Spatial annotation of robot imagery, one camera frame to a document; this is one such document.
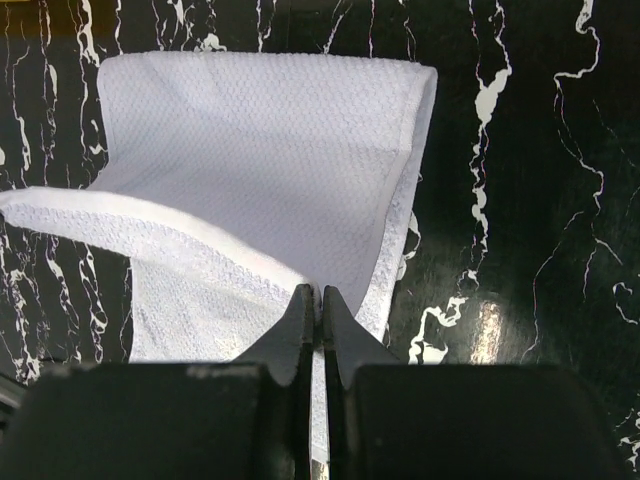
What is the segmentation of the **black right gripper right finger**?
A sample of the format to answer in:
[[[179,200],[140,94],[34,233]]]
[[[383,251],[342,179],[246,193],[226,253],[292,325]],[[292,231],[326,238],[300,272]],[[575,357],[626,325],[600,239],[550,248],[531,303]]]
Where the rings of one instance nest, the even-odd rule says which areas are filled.
[[[324,291],[333,479],[626,479],[593,390],[557,366],[407,365]]]

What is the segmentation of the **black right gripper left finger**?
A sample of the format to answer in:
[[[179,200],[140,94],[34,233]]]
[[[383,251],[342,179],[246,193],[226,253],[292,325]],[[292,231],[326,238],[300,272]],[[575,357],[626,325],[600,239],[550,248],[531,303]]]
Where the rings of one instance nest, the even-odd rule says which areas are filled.
[[[225,363],[54,365],[1,443],[5,479],[306,479],[313,290]]]

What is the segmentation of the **white waffle towel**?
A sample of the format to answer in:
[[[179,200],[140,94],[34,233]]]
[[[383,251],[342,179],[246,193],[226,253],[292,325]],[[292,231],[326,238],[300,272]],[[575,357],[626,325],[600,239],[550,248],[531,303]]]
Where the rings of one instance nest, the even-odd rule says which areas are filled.
[[[385,329],[437,92],[416,62],[310,54],[147,52],[97,86],[109,160],[84,189],[1,195],[4,220],[131,263],[127,364],[225,363],[300,285],[335,286]],[[327,455],[312,343],[310,464]]]

